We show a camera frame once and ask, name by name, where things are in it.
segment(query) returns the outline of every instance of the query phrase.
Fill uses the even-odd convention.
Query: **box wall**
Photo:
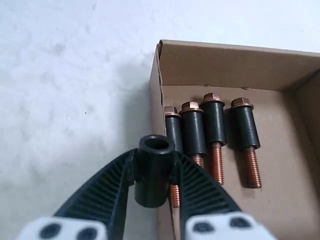
[[[320,72],[295,92],[295,99],[320,159]]]
[[[198,85],[288,91],[320,68],[320,54],[162,41],[163,85]]]

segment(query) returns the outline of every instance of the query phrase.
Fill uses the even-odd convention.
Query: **bolt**
[[[211,175],[220,185],[225,181],[222,146],[227,144],[224,106],[225,103],[217,93],[203,96],[201,108],[204,112],[206,141],[211,147]]]
[[[182,104],[181,109],[185,153],[203,168],[203,156],[207,153],[202,116],[204,111],[196,101]]]
[[[254,106],[248,98],[240,97],[231,102],[234,113],[239,149],[244,152],[247,165],[249,188],[260,189],[262,182],[257,161],[256,149],[260,148],[259,137],[253,115]]]
[[[164,107],[166,136],[173,140],[175,150],[183,152],[181,135],[181,116],[174,106]],[[180,208],[180,193],[178,185],[170,185],[171,204],[173,208]]]

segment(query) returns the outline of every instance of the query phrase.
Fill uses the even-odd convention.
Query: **white surface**
[[[241,218],[250,227],[239,228],[230,226],[231,220]],[[206,223],[212,231],[195,231],[196,224]],[[185,240],[277,240],[268,229],[249,214],[234,211],[222,214],[203,214],[190,217],[185,223]]]
[[[318,0],[1,0],[0,235],[50,215],[150,133],[156,43],[320,52]],[[128,202],[124,239],[155,239]]]
[[[40,233],[45,227],[51,224],[60,225],[59,232],[52,238],[54,240],[77,240],[78,234],[87,228],[96,230],[96,237],[94,240],[108,240],[106,226],[100,221],[57,216],[40,217],[32,222],[28,222],[15,240],[44,240],[40,237]]]

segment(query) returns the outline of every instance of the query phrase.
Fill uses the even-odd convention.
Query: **screw head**
[[[199,107],[199,103],[197,103],[196,101],[185,102],[184,104],[182,104],[181,109],[182,110],[180,114],[183,114],[185,112],[203,112],[203,110]]]
[[[203,96],[203,101],[201,104],[204,104],[206,102],[221,102],[224,103],[221,99],[220,94],[216,92],[210,92]]]
[[[165,106],[164,107],[164,115],[166,117],[180,117],[178,114],[178,110],[174,106]]]
[[[237,107],[243,107],[243,106],[249,106],[252,109],[254,109],[254,106],[250,103],[249,99],[246,97],[239,97],[234,99],[231,102],[231,108],[237,108]]]

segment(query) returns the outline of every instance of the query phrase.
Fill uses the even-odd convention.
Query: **cardboard edge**
[[[163,110],[163,94],[162,94],[162,78],[159,68],[159,46],[156,46],[150,82],[150,104],[151,104],[151,121],[152,121],[152,134],[165,135],[165,118]]]
[[[320,57],[320,53],[309,52],[309,51],[295,51],[287,49],[277,49],[271,47],[259,47],[259,46],[244,46],[244,45],[231,45],[231,44],[220,44],[220,43],[208,43],[208,42],[193,42],[193,41],[178,41],[178,40],[160,40],[162,48],[165,48],[168,45],[171,46],[190,46],[190,47],[199,47],[199,48],[219,48],[219,49],[228,49],[228,50],[243,50],[243,51],[255,51],[262,53],[276,53],[276,54],[287,54],[287,55],[301,55],[309,57]]]
[[[161,49],[161,43],[157,44],[151,69],[149,88],[151,100],[152,134],[165,136],[166,124],[163,109],[162,76],[159,64]],[[163,206],[157,209],[157,223],[158,240],[175,240],[168,201],[166,201]]]

